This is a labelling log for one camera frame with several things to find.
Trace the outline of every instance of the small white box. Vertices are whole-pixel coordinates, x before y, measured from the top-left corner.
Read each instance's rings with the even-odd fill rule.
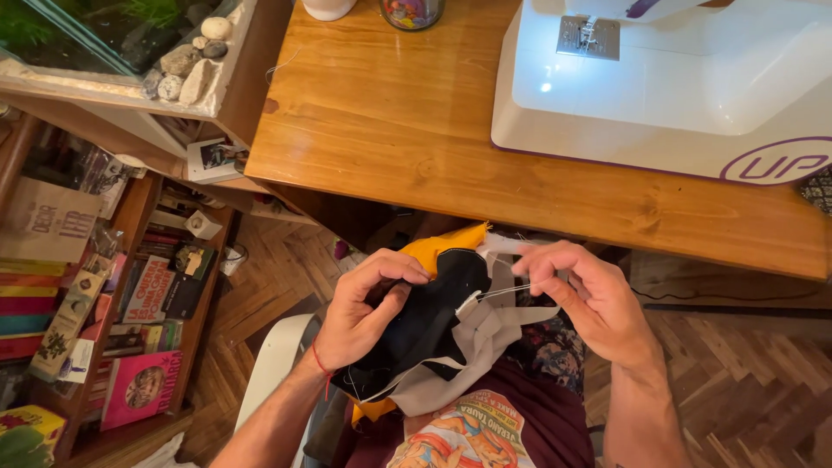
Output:
[[[206,215],[203,212],[197,211],[185,223],[185,227],[197,239],[205,239],[209,241],[217,232],[222,229],[222,225],[216,219]]]

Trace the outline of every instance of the sewing machine needle plate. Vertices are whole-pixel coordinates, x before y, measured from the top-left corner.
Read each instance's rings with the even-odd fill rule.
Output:
[[[618,21],[598,19],[587,41],[582,29],[588,17],[561,17],[561,31],[557,37],[557,53],[603,58],[618,62],[621,48],[621,24]]]

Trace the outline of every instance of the patterned fabric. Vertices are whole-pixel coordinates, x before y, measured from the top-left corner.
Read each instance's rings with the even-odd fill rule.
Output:
[[[800,186],[800,194],[832,216],[832,169],[815,174]]]
[[[517,286],[528,284],[516,278]],[[515,294],[518,307],[554,307],[545,293],[534,297],[528,289]],[[522,326],[522,338],[508,346],[503,356],[517,363],[527,376],[555,381],[583,398],[583,362],[587,345],[575,332],[566,312],[547,320]]]

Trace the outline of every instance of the red string bracelet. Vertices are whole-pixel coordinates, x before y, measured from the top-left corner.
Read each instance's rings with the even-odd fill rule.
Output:
[[[315,338],[312,338],[312,346],[310,346],[310,348],[312,348],[312,356],[314,356],[315,362],[318,363],[318,367],[320,367],[320,370],[322,370],[326,374],[326,392],[324,393],[324,401],[329,401],[329,382],[332,381],[332,377],[335,377],[335,374],[333,374],[330,371],[327,371],[320,364],[320,359],[318,359],[318,352],[314,350],[314,341],[317,339],[317,336],[315,336]]]

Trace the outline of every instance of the black fabric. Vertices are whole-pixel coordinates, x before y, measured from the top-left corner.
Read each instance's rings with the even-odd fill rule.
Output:
[[[488,265],[477,252],[448,249],[436,260],[436,279],[415,285],[402,311],[394,318],[366,356],[339,370],[333,385],[363,400],[382,391],[398,374],[425,359],[450,357],[465,365],[465,357],[451,329],[459,324],[455,312],[475,291],[491,287]],[[443,365],[428,366],[450,380],[458,370]],[[373,401],[383,400],[389,392]]]

